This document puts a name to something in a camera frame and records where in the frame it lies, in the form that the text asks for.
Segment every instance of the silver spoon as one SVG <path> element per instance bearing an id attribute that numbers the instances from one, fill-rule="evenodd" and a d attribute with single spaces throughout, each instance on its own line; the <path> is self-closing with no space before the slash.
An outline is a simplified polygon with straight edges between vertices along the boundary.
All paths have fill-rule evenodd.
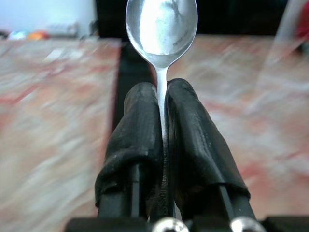
<path id="1" fill-rule="evenodd" d="M 167 71 L 193 42 L 197 31 L 197 4 L 195 0 L 128 0 L 126 30 L 134 48 L 156 71 L 163 149 L 166 154 Z"/>

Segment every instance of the marble table surface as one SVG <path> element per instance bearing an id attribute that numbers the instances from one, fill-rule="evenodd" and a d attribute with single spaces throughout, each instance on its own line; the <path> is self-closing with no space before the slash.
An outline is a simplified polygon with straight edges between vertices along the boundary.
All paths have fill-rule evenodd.
<path id="1" fill-rule="evenodd" d="M 231 148 L 258 218 L 309 214 L 309 61 L 298 41 L 197 36 L 169 70 Z M 0 42 L 0 231 L 94 216 L 120 41 Z"/>

